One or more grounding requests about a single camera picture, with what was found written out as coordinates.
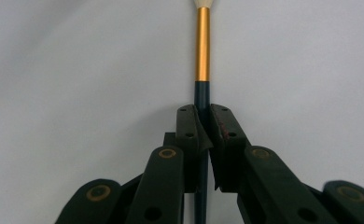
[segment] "white surface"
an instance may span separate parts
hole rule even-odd
[[[144,171],[192,103],[195,14],[192,0],[0,1],[0,223],[53,223],[85,183]],[[215,1],[211,60],[211,100],[252,144],[317,189],[364,187],[364,1]],[[243,223],[235,195],[208,202],[208,223]]]

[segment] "gold ferrule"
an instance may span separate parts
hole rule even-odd
[[[197,11],[196,81],[209,81],[209,8]]]

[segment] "white brush tip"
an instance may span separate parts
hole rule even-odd
[[[194,0],[194,2],[196,3],[197,8],[200,8],[200,7],[210,8],[213,1],[214,0]]]

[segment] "screw hole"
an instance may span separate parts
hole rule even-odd
[[[149,207],[145,211],[145,219],[148,221],[156,221],[161,218],[161,210],[158,207]]]
[[[298,215],[308,222],[316,222],[318,220],[318,216],[313,211],[307,208],[299,209]]]

